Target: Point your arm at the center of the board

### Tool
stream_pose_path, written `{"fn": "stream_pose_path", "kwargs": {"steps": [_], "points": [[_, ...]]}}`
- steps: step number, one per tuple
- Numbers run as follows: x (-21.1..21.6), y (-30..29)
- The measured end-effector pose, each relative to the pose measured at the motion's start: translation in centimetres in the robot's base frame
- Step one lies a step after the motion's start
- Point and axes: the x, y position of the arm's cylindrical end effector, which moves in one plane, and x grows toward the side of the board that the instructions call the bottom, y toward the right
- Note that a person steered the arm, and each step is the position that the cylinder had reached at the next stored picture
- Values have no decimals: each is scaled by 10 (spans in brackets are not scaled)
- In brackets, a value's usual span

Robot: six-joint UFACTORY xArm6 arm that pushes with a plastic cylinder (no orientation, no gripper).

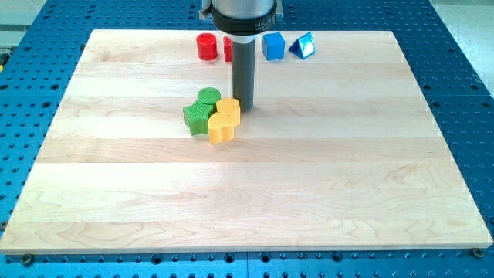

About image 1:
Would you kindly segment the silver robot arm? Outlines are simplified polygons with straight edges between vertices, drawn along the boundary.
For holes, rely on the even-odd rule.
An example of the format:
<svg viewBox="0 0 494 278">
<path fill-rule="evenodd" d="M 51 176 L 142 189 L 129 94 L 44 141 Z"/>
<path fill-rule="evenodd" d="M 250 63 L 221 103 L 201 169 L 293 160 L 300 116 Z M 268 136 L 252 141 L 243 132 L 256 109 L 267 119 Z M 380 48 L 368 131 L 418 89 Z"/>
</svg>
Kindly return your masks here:
<svg viewBox="0 0 494 278">
<path fill-rule="evenodd" d="M 282 13 L 278 0 L 202 0 L 198 16 L 211 17 L 215 27 L 229 35 L 253 36 L 274 26 Z"/>
</svg>

